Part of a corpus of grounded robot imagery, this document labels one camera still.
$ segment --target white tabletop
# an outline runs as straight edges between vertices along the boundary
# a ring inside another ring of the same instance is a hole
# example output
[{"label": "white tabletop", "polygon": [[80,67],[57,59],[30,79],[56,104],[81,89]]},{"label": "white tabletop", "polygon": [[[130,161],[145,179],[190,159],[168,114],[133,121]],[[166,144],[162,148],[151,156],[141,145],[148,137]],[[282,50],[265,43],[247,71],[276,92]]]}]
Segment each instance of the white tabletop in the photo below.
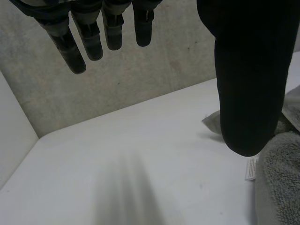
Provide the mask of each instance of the white tabletop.
[{"label": "white tabletop", "polygon": [[214,79],[46,135],[0,191],[0,224],[256,224],[247,158],[201,123],[218,107]]}]

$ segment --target white wall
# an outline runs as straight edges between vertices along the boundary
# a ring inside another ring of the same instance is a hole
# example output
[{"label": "white wall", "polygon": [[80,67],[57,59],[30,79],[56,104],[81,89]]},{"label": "white wall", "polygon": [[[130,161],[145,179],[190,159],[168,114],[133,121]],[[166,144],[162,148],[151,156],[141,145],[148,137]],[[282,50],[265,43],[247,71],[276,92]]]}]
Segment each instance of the white wall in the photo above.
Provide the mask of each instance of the white wall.
[{"label": "white wall", "polygon": [[0,72],[0,189],[38,141]]}]

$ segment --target terry cloth towel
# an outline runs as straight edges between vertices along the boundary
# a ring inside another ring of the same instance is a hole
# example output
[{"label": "terry cloth towel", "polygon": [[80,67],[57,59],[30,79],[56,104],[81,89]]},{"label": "terry cloth towel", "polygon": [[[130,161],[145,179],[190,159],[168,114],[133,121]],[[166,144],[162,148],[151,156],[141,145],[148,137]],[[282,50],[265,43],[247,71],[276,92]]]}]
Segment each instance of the terry cloth towel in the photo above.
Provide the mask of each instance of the terry cloth towel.
[{"label": "terry cloth towel", "polygon": [[[300,225],[300,86],[286,94],[282,113],[256,169],[258,225]],[[203,123],[221,134],[219,111]]]}]

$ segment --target gray wall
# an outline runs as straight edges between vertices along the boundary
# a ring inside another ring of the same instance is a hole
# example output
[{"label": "gray wall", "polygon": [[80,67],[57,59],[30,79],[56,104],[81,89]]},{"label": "gray wall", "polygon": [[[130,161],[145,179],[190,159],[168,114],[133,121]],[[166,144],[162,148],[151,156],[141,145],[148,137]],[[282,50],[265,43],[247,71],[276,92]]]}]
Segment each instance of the gray wall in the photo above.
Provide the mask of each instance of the gray wall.
[{"label": "gray wall", "polygon": [[[71,21],[87,65],[74,75],[35,20],[2,1],[0,70],[39,137],[215,77],[214,38],[200,22],[195,0],[164,0],[145,48],[135,42],[131,7],[124,20],[122,48],[109,51],[102,32],[104,57],[96,62],[88,60]],[[101,15],[98,24],[103,31]]]},{"label": "gray wall", "polygon": [[299,51],[300,51],[300,26],[298,29],[297,39],[296,39],[295,48],[294,48],[294,52],[299,52]]}]

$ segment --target care label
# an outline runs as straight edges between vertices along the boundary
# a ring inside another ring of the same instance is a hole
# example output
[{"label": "care label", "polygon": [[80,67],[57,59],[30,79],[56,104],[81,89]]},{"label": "care label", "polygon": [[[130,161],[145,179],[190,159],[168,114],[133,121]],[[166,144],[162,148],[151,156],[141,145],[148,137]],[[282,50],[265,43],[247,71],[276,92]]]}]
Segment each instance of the care label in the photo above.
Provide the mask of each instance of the care label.
[{"label": "care label", "polygon": [[248,159],[245,181],[255,180],[256,178],[256,165],[258,163],[259,156],[254,156]]}]

